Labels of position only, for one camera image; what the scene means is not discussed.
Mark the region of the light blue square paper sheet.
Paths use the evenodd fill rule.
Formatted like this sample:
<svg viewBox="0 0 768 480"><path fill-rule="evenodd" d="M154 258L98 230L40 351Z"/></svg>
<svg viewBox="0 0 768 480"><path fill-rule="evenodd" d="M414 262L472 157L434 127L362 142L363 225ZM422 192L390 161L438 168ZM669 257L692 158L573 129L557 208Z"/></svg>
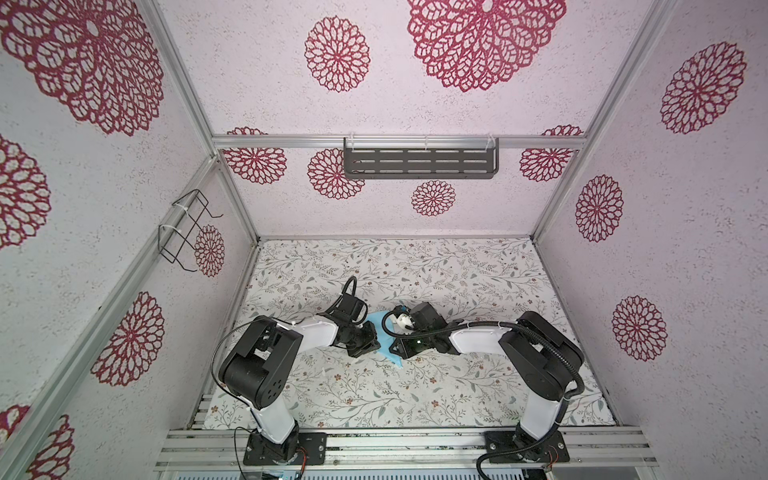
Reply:
<svg viewBox="0 0 768 480"><path fill-rule="evenodd" d="M369 313L366 320L370 321L376 329L377 341L380 344L377 353L392 363L396 368L401 369L403 367L402 359L390 351L390 347L394 343L394 338L388 335L382 327L382 319L386 314L387 311Z"/></svg>

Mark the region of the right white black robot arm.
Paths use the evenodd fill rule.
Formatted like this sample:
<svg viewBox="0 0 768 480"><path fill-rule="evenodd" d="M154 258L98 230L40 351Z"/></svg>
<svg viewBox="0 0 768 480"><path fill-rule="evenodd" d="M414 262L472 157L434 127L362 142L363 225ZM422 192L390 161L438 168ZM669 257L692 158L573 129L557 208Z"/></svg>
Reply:
<svg viewBox="0 0 768 480"><path fill-rule="evenodd" d="M514 321L447 323L434 311L423 315L398 307L383 316L381 327L394 339L394 353L402 358L413 356L415 345L454 355L505 356L529 390L518 422L518 434L527 443L553 435L570 399L585 389L580 374L583 352L534 311L526 311Z"/></svg>

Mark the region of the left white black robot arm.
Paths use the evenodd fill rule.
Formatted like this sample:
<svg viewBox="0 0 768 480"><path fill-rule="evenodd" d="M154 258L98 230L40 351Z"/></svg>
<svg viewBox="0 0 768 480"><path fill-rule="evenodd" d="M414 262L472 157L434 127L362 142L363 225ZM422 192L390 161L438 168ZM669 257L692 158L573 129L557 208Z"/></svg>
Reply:
<svg viewBox="0 0 768 480"><path fill-rule="evenodd" d="M258 316L242 326L244 332L212 376L220 389L245 404L260 436L273 445L291 441L297 421L282 399L296 358L317 348L340 348L352 358L380 348L370 321L359 325L314 315L299 322Z"/></svg>

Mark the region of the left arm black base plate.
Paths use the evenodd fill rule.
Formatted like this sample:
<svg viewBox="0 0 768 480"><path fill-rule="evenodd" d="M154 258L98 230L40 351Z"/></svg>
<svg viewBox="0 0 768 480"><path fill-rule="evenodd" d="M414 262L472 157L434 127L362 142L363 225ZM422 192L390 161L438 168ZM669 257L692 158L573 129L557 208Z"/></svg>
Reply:
<svg viewBox="0 0 768 480"><path fill-rule="evenodd" d="M277 444L259 433L252 433L242 463L245 466L323 465L327 440L326 433L293 432L285 442Z"/></svg>

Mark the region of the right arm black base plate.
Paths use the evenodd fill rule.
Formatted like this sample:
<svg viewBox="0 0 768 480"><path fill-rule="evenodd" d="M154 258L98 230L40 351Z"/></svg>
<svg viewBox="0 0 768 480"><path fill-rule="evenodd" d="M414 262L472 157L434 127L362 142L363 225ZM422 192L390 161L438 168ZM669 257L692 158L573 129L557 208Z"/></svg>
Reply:
<svg viewBox="0 0 768 480"><path fill-rule="evenodd" d="M570 461L559 430L535 440L522 430L487 431L486 452L491 463L566 463Z"/></svg>

